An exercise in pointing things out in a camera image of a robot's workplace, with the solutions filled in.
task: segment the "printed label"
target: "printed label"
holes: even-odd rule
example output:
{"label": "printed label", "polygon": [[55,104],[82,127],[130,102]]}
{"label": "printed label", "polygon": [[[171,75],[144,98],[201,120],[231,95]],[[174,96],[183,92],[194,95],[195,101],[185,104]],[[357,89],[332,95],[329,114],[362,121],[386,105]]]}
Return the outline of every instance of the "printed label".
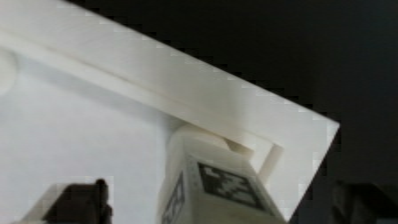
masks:
{"label": "printed label", "polygon": [[265,211],[249,179],[203,163],[197,165],[204,192]]}

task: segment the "black printed symbol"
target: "black printed symbol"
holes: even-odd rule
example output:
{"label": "black printed symbol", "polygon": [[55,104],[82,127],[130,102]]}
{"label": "black printed symbol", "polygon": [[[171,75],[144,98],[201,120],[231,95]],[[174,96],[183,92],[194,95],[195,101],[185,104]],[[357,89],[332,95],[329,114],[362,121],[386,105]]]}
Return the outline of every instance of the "black printed symbol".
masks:
{"label": "black printed symbol", "polygon": [[265,210],[249,179],[201,163],[199,170],[206,193]]}
{"label": "black printed symbol", "polygon": [[171,224],[178,218],[185,203],[185,192],[183,192],[183,174],[179,174],[178,184],[171,194],[171,199],[165,207],[162,216],[162,224]]}

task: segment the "black background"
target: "black background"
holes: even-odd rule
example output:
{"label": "black background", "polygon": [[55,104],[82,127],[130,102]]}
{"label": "black background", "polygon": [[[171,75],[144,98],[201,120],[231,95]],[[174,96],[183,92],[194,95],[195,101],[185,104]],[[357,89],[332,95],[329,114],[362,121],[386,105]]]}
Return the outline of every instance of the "black background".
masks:
{"label": "black background", "polygon": [[291,223],[336,180],[398,184],[396,0],[71,0],[341,122]]}

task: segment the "white cardboard box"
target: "white cardboard box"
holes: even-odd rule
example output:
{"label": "white cardboard box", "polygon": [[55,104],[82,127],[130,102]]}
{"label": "white cardboard box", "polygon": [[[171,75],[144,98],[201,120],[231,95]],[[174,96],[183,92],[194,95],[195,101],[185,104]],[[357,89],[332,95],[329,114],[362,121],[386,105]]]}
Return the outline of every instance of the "white cardboard box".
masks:
{"label": "white cardboard box", "polygon": [[[124,151],[119,153],[124,153],[124,156],[119,155],[121,157],[112,157],[112,159],[107,157],[108,164],[117,163],[119,159],[124,159],[123,161],[126,162],[128,156],[133,157],[131,161],[137,160],[137,164],[149,158],[156,158],[162,161],[165,158],[160,153],[162,150],[155,150],[162,144],[149,146],[153,136],[146,135],[149,133],[144,131],[146,128],[137,130],[135,124],[142,124],[146,120],[149,122],[146,125],[151,124],[153,129],[162,129],[163,124],[156,123],[153,126],[151,116],[163,116],[167,119],[172,116],[252,150],[254,157],[251,163],[284,219],[290,220],[325,157],[339,124],[158,41],[142,36],[131,29],[64,1],[0,0],[0,46],[16,52],[23,58],[28,58],[23,59],[23,65],[34,63],[30,60],[39,62],[32,68],[25,67],[23,74],[27,74],[27,77],[21,74],[16,89],[11,91],[7,98],[0,99],[0,138],[2,142],[11,145],[7,146],[2,143],[2,155],[11,153],[9,156],[12,156],[11,148],[16,151],[30,151],[32,153],[36,153],[34,150],[55,150],[57,146],[60,147],[59,150],[69,150],[68,140],[62,136],[75,136],[80,133],[82,136],[87,134],[92,138],[98,136],[98,140],[103,141],[103,144],[108,144],[105,151],[115,148],[115,146],[123,148]],[[52,69],[46,68],[52,71],[36,71],[36,69],[44,69],[46,66],[52,67]],[[41,75],[37,77],[32,75],[30,77],[28,73],[34,72],[46,74],[46,79],[52,81],[43,81],[37,78]],[[64,84],[62,79],[71,79],[69,75],[78,78],[73,79],[75,84],[71,84],[76,87],[68,87],[69,89],[66,90],[59,85]],[[101,91],[92,90],[92,92],[85,92],[80,90],[78,92],[82,85],[92,85],[92,87],[85,87],[87,89],[100,86],[101,88],[96,88]],[[100,102],[103,98],[107,99],[107,94],[121,100],[121,103],[115,105],[108,102],[105,109],[98,105],[92,106],[91,103],[98,101],[96,103],[101,104]],[[66,111],[75,110],[69,107],[75,104],[78,104],[76,108],[80,109],[75,108],[76,112],[71,115]],[[101,133],[100,130],[114,127],[110,123],[105,126],[96,126],[96,119],[101,120],[101,116],[119,120],[121,130],[117,130],[123,132],[121,135],[114,135],[117,130],[112,128],[108,132],[103,131]],[[57,127],[68,126],[73,122],[75,124],[80,123],[80,128],[69,127],[69,129],[62,129],[59,132],[52,131],[52,128],[57,129]],[[41,131],[34,131],[34,125],[43,123],[48,126],[41,126]],[[30,125],[32,132],[21,131],[21,128],[28,130],[25,129],[27,125]],[[167,136],[172,129],[163,128],[163,130],[162,134]],[[140,133],[140,139],[131,138],[131,134],[137,133]],[[53,145],[52,147],[48,145],[48,148],[43,149],[43,147],[34,146],[32,142],[41,142],[46,139],[52,139]],[[82,141],[84,139],[76,140],[75,144],[82,145],[80,150],[85,150]],[[135,147],[126,147],[126,144],[149,144],[147,147],[142,147],[151,151],[146,151],[144,155],[140,155]],[[59,153],[60,151],[53,151],[55,157],[60,156]],[[21,161],[34,161],[36,157],[30,154],[20,156]],[[5,162],[9,161],[5,159],[7,156],[2,158],[2,172],[7,173],[18,163],[16,161]],[[48,164],[37,163],[37,166],[21,166],[20,169],[34,169],[34,167],[37,167],[37,170],[44,168],[57,169],[59,163],[62,164],[66,161]],[[149,172],[153,164],[146,163],[142,165],[147,166]],[[76,170],[75,173],[76,176],[92,176],[89,172],[82,173],[82,170]],[[18,191],[14,194],[23,197],[25,188],[21,185],[25,182],[18,176],[12,177],[16,183],[7,178],[0,181],[2,186],[7,186],[0,190],[0,197],[11,194],[12,191]],[[155,190],[156,187],[149,186],[153,179],[144,180],[147,182],[144,181],[146,184],[142,186],[135,186],[137,183],[133,181],[123,180],[124,182],[119,182],[115,180],[115,187],[128,189],[128,186],[135,186],[142,191],[147,187],[153,187],[151,189]],[[44,183],[48,184],[50,182],[53,183],[55,179],[48,179]],[[140,203],[149,206],[151,203],[144,198],[137,198],[135,195],[131,195],[131,198],[131,208]],[[0,206],[0,214],[7,211],[16,211],[12,206],[18,206],[21,200]],[[123,213],[121,209],[115,222],[119,220],[123,223],[123,220],[126,222],[131,219],[137,221],[142,221],[142,219],[151,220],[151,217],[146,216],[147,214],[140,212],[137,214]],[[7,220],[7,216],[2,215],[0,221],[7,223]]]}

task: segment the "black object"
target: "black object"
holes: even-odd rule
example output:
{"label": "black object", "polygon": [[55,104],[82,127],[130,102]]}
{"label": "black object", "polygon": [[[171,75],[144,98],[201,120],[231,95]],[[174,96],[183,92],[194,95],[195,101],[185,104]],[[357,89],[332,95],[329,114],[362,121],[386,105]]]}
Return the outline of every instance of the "black object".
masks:
{"label": "black object", "polygon": [[71,184],[53,203],[43,220],[50,224],[110,224],[112,207],[103,179],[94,184]]}
{"label": "black object", "polygon": [[398,205],[375,184],[334,187],[330,224],[398,224]]}

